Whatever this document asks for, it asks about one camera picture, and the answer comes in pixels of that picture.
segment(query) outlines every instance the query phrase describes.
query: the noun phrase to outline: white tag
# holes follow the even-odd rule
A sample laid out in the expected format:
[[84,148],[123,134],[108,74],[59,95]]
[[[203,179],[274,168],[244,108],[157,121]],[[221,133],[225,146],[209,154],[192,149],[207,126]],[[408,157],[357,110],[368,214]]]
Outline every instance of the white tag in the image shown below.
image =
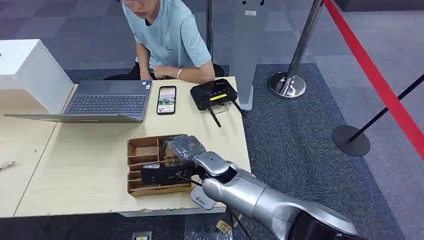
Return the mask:
[[256,16],[256,11],[248,11],[248,10],[246,10],[244,12],[244,15],[246,15],[246,16]]
[[198,185],[194,186],[193,190],[190,192],[190,198],[193,200],[193,202],[206,210],[211,210],[217,203],[216,201],[206,196],[203,188]]

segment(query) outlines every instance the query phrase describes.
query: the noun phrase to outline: smartphone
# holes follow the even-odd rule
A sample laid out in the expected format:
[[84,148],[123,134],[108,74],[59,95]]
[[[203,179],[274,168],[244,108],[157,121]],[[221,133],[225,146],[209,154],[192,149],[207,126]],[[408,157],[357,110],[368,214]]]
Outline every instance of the smartphone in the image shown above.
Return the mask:
[[175,113],[177,97],[176,86],[161,86],[159,97],[157,98],[156,113],[159,115],[169,115]]

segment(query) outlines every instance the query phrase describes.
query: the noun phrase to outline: round black base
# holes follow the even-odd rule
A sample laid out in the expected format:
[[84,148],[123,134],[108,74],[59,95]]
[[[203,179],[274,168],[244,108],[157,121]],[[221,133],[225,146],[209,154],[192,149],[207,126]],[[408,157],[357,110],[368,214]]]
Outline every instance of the round black base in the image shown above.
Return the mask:
[[213,64],[213,70],[215,71],[215,77],[216,78],[225,77],[225,71],[220,65],[214,63]]
[[349,125],[340,125],[332,131],[334,144],[343,152],[351,156],[364,156],[371,149],[370,140],[365,134],[359,135],[355,140],[349,139],[355,135],[359,129]]

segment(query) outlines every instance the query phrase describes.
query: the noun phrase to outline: black pants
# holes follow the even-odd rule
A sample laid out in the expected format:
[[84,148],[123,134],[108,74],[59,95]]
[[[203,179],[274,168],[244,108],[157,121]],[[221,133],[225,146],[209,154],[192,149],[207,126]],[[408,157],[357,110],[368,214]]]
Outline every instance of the black pants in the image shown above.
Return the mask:
[[[213,70],[215,71],[215,77],[225,77],[225,72],[221,66],[213,64]],[[158,80],[156,79],[155,74],[153,72],[150,73],[150,76],[153,80]],[[138,62],[135,62],[134,67],[132,67],[131,71],[128,74],[108,76],[104,80],[140,80],[140,65]]]
[[[153,72],[150,73],[152,79],[157,80]],[[108,76],[104,80],[140,80],[140,65],[135,62],[134,67],[128,74],[120,74],[115,76]]]

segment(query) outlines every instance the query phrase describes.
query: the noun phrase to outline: gray carpet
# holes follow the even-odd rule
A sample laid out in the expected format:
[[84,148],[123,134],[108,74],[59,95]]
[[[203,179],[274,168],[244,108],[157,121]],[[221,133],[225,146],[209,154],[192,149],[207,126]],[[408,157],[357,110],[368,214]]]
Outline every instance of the gray carpet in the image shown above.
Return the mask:
[[[346,215],[363,237],[405,239],[364,159],[347,156],[334,146],[331,131],[345,121],[317,66],[300,66],[298,73],[307,84],[304,96],[287,101],[269,92],[266,80],[287,67],[264,64],[256,68],[253,109],[244,119],[252,172],[277,190]],[[77,82],[127,71],[66,72]],[[183,216],[124,218],[117,214],[0,219],[0,239],[123,240],[130,239],[133,231],[151,230],[155,240],[181,240],[184,229],[203,236],[206,228],[184,221]],[[246,218],[242,222],[254,239],[272,239],[259,224]],[[234,229],[234,239],[245,239],[240,227]]]

